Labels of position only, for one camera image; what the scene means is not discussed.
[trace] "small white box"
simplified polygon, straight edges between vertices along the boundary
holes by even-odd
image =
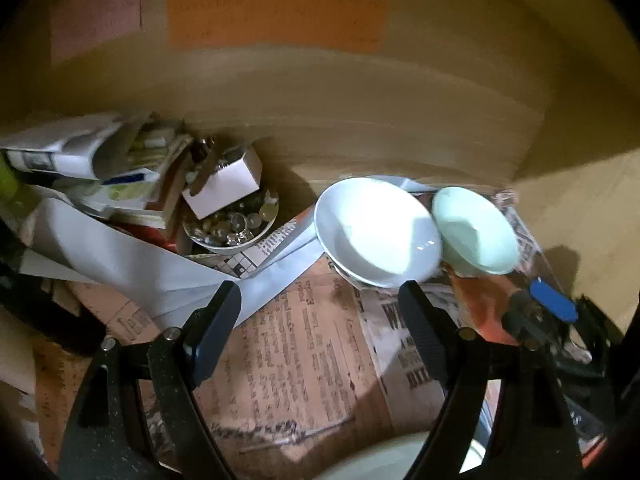
[[[198,219],[222,209],[249,193],[260,189],[262,163],[249,146],[242,157],[212,174],[202,190],[191,196],[189,188],[182,192]]]

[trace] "bowl of marbles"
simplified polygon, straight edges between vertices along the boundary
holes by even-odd
[[[189,211],[182,227],[198,245],[214,254],[231,256],[263,238],[277,215],[278,194],[260,189],[202,220]]]

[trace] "metal screw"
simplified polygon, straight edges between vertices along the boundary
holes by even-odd
[[[113,347],[116,346],[116,340],[113,337],[105,337],[100,343],[100,348],[102,348],[105,352],[109,350],[113,350]]]
[[[162,337],[167,341],[175,341],[180,337],[180,329],[176,326],[170,326],[162,332]]]
[[[463,326],[460,330],[458,330],[458,336],[464,339],[465,341],[473,341],[478,334],[472,328],[468,326]]]
[[[524,340],[523,345],[524,345],[524,348],[526,348],[527,350],[531,350],[532,352],[535,352],[540,348],[540,343],[537,342],[537,340],[533,339],[532,337],[527,337]]]

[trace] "bowl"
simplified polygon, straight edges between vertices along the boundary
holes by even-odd
[[[316,202],[314,222],[327,255],[373,286],[423,282],[440,263],[440,235],[429,211],[399,187],[375,178],[349,178]]]
[[[431,207],[443,241],[443,259],[461,276],[507,274],[520,251],[513,228],[500,210],[464,187],[436,193]]]
[[[251,247],[253,244],[255,244],[261,238],[264,238],[264,235],[267,234],[269,229],[271,229],[271,226],[273,226],[273,223],[276,221],[277,217],[278,217],[278,213],[276,211],[276,216],[274,216],[273,220],[271,220],[262,231],[260,231],[257,235],[255,235],[253,238],[251,238],[251,240],[245,242],[244,244],[234,245],[234,246],[231,246],[231,247],[221,247],[221,246],[217,246],[217,245],[209,245],[209,244],[204,243],[203,241],[198,240],[197,238],[194,238],[193,236],[191,236],[189,234],[189,230],[187,229],[186,222],[184,222],[184,221],[182,222],[182,228],[184,229],[184,232],[187,233],[187,236],[191,240],[196,242],[198,245],[204,247],[205,249],[209,250],[210,252],[212,252],[214,254],[220,254],[221,256],[232,256],[233,254],[241,253],[246,248]]]

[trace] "pink sticky note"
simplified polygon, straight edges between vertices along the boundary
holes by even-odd
[[[140,0],[61,0],[51,8],[51,62],[140,30]]]

